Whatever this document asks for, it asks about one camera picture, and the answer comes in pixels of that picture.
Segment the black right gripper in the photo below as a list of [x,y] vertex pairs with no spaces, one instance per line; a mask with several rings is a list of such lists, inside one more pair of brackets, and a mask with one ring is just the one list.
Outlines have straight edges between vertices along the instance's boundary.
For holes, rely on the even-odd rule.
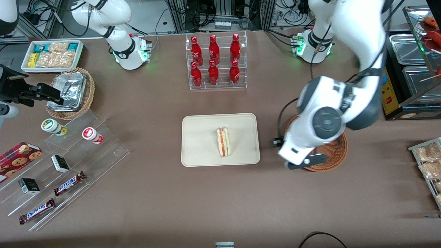
[[4,65],[1,66],[0,70],[0,100],[2,102],[34,106],[34,100],[39,100],[64,105],[60,90],[45,83],[38,83],[36,86],[27,84],[24,79],[28,75],[16,72]]

